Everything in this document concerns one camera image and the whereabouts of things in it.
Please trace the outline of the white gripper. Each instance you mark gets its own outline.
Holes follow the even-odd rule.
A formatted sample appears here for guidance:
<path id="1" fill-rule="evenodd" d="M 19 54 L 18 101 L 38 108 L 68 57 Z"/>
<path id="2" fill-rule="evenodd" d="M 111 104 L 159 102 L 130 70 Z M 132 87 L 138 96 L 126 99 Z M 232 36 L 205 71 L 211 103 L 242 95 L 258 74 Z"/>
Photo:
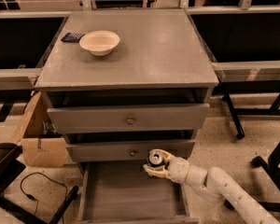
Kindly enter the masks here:
<path id="1" fill-rule="evenodd" d="M 174 155 L 162 150 L 162 149 L 152 149 L 156 151 L 160 151 L 163 155 L 164 165 L 168 165 L 168 170 L 165 168 L 164 165 L 159 167 L 151 167 L 147 164 L 144 164 L 144 170 L 148 175 L 156 176 L 158 178 L 168 178 L 178 184 L 185 184 L 187 182 L 187 178 L 189 175 L 190 163 L 188 160 L 183 158 L 174 158 Z"/>

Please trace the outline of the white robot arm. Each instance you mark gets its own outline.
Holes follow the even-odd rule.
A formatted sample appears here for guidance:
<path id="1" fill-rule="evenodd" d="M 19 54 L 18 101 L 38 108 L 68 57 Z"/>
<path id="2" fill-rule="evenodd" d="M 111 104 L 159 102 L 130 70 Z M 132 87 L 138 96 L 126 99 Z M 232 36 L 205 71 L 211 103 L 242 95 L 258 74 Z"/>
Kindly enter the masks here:
<path id="1" fill-rule="evenodd" d="M 174 183 L 191 187 L 211 203 L 225 198 L 246 224 L 280 224 L 221 168 L 205 170 L 162 149 L 150 150 L 143 167 L 150 176 L 167 178 Z"/>

